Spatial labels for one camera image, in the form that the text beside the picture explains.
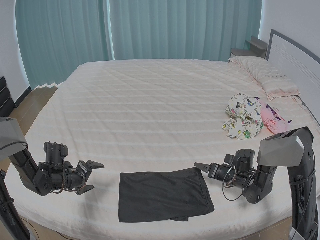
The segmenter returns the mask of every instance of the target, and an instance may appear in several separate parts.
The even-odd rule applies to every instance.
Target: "pile of clothes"
[[[285,132],[291,122],[283,119],[276,108],[271,108],[259,97],[243,93],[230,98],[226,112],[231,118],[224,122],[222,129],[228,131],[228,137],[241,140],[253,138],[264,125],[274,134]]]

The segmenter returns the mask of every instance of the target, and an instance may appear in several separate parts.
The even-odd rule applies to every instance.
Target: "brown tile floor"
[[[34,119],[37,117],[38,113],[46,105],[48,100],[56,91],[56,87],[42,87],[33,90],[28,96],[21,102],[18,108],[15,108],[14,111],[10,114],[10,117],[16,118],[20,125],[20,128],[25,135],[32,125]],[[10,164],[10,160],[6,159],[0,162],[0,168],[7,171]],[[62,236],[56,233],[53,230],[50,230],[46,227],[43,227],[33,221],[27,220],[36,230],[39,235],[39,240],[64,240]],[[291,217],[286,218],[282,221],[275,223],[272,226],[269,226],[263,230],[260,230],[249,236],[240,238],[245,240],[287,240],[289,234],[289,226],[291,223]],[[32,231],[34,229],[27,223],[24,222],[28,228]],[[0,236],[1,240],[13,240],[9,235],[2,222],[0,222]]]

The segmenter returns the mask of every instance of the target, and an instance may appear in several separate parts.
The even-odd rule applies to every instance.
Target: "folded garment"
[[[268,103],[255,97],[261,104],[260,115],[263,124],[273,132],[274,134],[282,133],[289,130],[289,124],[292,120],[286,121],[279,115],[279,111],[276,108],[272,108]]]
[[[260,116],[261,104],[243,93],[234,95],[228,101],[226,112],[232,117],[224,122],[222,129],[230,138],[249,139],[256,136],[263,127]]]
[[[120,173],[119,222],[188,221],[214,205],[201,170]]]

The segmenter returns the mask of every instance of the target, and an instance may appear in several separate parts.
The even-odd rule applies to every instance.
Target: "nightstand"
[[[245,50],[245,49],[232,48],[230,58],[235,56],[241,56],[241,55],[255,56],[255,57],[261,57],[261,58],[266,57],[266,51],[268,46],[266,42],[263,42],[262,40],[254,37],[253,35],[251,36],[251,40],[246,40],[246,42],[250,44],[250,49]]]

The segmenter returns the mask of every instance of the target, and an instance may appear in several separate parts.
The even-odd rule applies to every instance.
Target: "white wall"
[[[262,0],[259,38],[274,29],[320,57],[320,0]]]
[[[14,102],[30,86],[18,46],[15,1],[0,0],[0,77],[5,77]]]

